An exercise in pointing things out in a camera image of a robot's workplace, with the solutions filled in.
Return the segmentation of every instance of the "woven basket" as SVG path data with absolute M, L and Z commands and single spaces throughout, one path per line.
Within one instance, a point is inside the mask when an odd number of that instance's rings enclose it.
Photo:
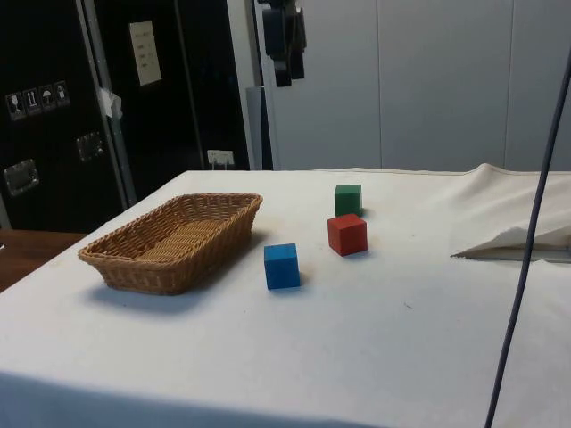
M 111 288 L 181 294 L 250 240 L 254 193 L 179 196 L 79 251 Z

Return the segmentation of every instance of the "paper sign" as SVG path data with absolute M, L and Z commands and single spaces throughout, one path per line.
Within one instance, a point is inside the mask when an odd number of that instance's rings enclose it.
M 139 85 L 144 86 L 161 80 L 161 67 L 157 47 L 154 44 L 153 22 L 133 22 L 128 26 L 139 75 Z
M 99 97 L 107 117 L 117 119 L 121 119 L 123 117 L 123 111 L 121 110 L 121 99 L 119 96 L 113 92 L 110 92 L 104 87 L 100 87 Z

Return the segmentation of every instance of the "power socket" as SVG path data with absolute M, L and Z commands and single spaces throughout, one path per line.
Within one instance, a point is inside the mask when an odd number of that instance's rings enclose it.
M 207 155 L 208 163 L 211 165 L 234 165 L 234 153 L 231 150 L 209 150 Z

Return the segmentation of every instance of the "black door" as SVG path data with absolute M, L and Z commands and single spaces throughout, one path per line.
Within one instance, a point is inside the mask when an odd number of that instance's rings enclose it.
M 89 232 L 119 214 L 74 0 L 0 2 L 0 52 L 0 192 L 12 227 Z M 4 170 L 30 159 L 37 185 L 24 169 L 9 187 Z
M 112 90 L 122 100 L 121 131 L 141 199 L 181 172 L 203 168 L 178 18 L 172 0 L 97 0 L 95 11 Z M 152 27 L 160 71 L 151 83 L 139 77 L 138 42 L 132 37 L 132 24 L 142 22 Z

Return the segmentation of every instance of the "wooden block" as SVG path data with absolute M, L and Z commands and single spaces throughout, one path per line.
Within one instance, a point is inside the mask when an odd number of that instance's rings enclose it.
M 299 287 L 300 269 L 294 243 L 264 247 L 264 267 L 268 290 Z
M 335 216 L 363 215 L 360 185 L 338 185 L 335 188 Z
M 341 256 L 366 251 L 368 248 L 367 223 L 355 214 L 330 218 L 327 221 L 327 232 L 329 246 Z

